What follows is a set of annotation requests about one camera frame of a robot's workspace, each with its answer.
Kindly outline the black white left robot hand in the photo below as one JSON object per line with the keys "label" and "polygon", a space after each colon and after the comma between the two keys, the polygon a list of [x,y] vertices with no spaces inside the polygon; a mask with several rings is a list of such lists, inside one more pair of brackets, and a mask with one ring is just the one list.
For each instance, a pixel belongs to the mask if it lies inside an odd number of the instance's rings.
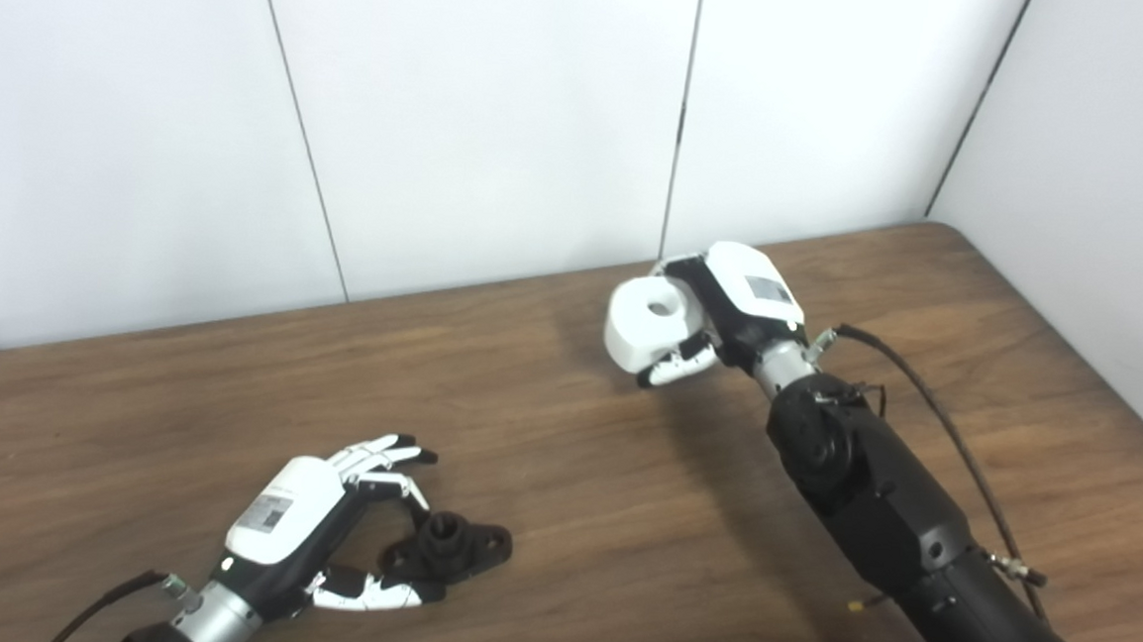
{"label": "black white left robot hand", "polygon": [[249,642],[310,607],[368,612],[442,601],[441,583],[330,568],[373,504],[401,501],[415,521],[427,520],[427,498],[403,466],[435,459],[415,438],[398,435],[291,458],[230,525],[199,605],[139,642]]}

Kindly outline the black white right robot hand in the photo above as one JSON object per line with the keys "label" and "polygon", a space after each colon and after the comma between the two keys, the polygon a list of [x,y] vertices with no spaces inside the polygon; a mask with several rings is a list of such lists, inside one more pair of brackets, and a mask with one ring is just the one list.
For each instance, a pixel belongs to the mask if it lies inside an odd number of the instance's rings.
{"label": "black white right robot hand", "polygon": [[804,308],[772,258],[758,248],[721,241],[708,251],[661,259],[650,276],[680,288],[698,323],[638,371],[640,387],[664,386],[724,366],[752,377],[774,401],[782,388],[816,374],[805,354],[809,340]]}

